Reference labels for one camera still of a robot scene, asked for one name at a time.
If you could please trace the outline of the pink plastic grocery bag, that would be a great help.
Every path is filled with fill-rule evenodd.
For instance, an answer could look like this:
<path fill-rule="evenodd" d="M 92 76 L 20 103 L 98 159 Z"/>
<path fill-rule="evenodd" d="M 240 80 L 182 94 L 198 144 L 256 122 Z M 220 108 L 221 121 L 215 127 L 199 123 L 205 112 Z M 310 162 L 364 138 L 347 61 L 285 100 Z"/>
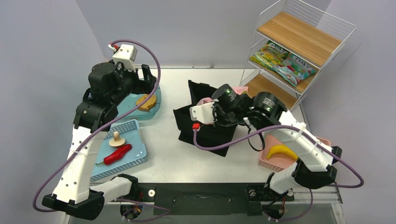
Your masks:
<path fill-rule="evenodd" d="M 220 108 L 225 113 L 234 113 L 238 117 L 238 113 L 243 110 L 242 101 L 246 96 L 248 87 L 231 87 L 228 84 L 224 84 L 217 88 L 210 97 L 201 99 L 197 105 L 205 103 L 218 103 Z"/>

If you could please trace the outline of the black fabric grocery bag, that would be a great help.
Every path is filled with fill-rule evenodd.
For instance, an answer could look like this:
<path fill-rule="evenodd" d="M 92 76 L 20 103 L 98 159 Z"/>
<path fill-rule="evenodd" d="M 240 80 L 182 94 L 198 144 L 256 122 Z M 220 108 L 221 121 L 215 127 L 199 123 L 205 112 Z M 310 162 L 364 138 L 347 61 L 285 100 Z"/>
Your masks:
<path fill-rule="evenodd" d="M 215 87 L 204 83 L 195 83 L 188 81 L 189 95 L 191 103 L 178 109 L 174 109 L 174 117 L 177 128 L 180 131 L 178 139 L 180 141 L 193 145 L 193 129 L 192 126 L 195 121 L 191 120 L 190 108 L 197 105 L 199 100 L 209 98 L 216 91 Z M 197 143 L 203 147 L 215 147 L 230 142 L 233 139 L 236 126 L 214 126 L 200 125 L 200 130 L 197 133 Z"/>

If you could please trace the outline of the yellow banana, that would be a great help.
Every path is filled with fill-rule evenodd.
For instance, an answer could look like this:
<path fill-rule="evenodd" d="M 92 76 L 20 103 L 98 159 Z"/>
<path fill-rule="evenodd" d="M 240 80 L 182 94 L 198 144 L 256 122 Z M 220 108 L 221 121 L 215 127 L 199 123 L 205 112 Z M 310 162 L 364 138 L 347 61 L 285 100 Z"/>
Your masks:
<path fill-rule="evenodd" d="M 271 147 L 268 151 L 266 158 L 270 159 L 271 156 L 273 156 L 275 154 L 286 155 L 295 161 L 298 159 L 297 154 L 294 153 L 291 149 L 289 149 L 286 145 L 275 145 L 275 146 Z"/>

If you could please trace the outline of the green Fox's candy bag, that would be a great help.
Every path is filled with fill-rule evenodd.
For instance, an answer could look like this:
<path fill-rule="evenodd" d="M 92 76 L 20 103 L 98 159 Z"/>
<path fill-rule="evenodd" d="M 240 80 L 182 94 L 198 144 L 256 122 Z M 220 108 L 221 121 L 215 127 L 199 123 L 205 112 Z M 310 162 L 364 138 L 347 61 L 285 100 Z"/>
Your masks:
<path fill-rule="evenodd" d="M 250 61 L 261 66 L 279 65 L 288 56 L 289 51 L 273 41 L 268 41 L 260 50 L 250 57 Z"/>

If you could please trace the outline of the red chili pepper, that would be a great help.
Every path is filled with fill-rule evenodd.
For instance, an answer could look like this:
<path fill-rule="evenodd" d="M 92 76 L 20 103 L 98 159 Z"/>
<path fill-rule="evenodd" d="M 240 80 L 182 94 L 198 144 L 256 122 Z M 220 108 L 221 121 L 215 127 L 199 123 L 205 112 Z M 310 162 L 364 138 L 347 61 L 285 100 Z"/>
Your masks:
<path fill-rule="evenodd" d="M 100 165 L 111 165 L 119 160 L 121 160 L 130 150 L 132 149 L 131 144 L 126 144 L 123 145 L 119 148 L 117 148 L 112 154 L 109 156 L 105 157 L 102 162 L 100 163 L 95 163 L 96 166 Z"/>

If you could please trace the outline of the teal Fox's candy bag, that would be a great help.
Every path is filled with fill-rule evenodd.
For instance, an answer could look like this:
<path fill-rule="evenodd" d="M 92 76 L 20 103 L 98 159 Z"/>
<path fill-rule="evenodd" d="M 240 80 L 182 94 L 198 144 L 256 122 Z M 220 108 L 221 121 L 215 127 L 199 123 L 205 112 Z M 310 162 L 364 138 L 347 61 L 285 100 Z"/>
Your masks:
<path fill-rule="evenodd" d="M 281 64 L 275 65 L 273 69 L 293 87 L 317 72 L 309 63 L 292 53 L 289 53 L 286 59 Z"/>

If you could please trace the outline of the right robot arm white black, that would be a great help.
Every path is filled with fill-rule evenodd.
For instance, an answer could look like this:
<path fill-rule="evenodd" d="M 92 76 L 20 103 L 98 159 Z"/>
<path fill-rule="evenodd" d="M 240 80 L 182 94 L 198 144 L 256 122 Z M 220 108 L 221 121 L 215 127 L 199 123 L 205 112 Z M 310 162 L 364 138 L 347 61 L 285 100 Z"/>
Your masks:
<path fill-rule="evenodd" d="M 230 85 L 220 86 L 213 94 L 216 123 L 240 124 L 256 130 L 271 127 L 265 131 L 294 152 L 298 159 L 287 169 L 272 173 L 267 179 L 264 194 L 269 200 L 276 200 L 295 186 L 319 189 L 335 182 L 336 160 L 330 155 L 340 149 L 323 144 L 298 122 L 284 103 L 274 94 L 259 92 L 254 97 L 237 94 Z"/>

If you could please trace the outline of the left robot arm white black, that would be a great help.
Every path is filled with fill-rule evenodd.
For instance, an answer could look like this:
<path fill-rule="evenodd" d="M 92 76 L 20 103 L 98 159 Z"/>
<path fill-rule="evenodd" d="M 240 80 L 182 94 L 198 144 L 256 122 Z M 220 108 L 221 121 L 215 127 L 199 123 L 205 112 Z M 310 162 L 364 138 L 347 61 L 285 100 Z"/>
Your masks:
<path fill-rule="evenodd" d="M 111 125 L 123 118 L 118 106 L 130 94 L 152 96 L 158 88 L 160 76 L 154 76 L 146 64 L 141 70 L 143 78 L 122 62 L 109 61 L 92 67 L 88 75 L 89 88 L 76 108 L 67 160 L 55 171 L 60 180 L 52 193 L 43 196 L 41 207 L 33 201 L 36 211 L 59 211 L 94 220 L 106 203 L 122 196 L 129 201 L 139 196 L 133 176 L 121 174 L 93 187 L 89 176 Z"/>

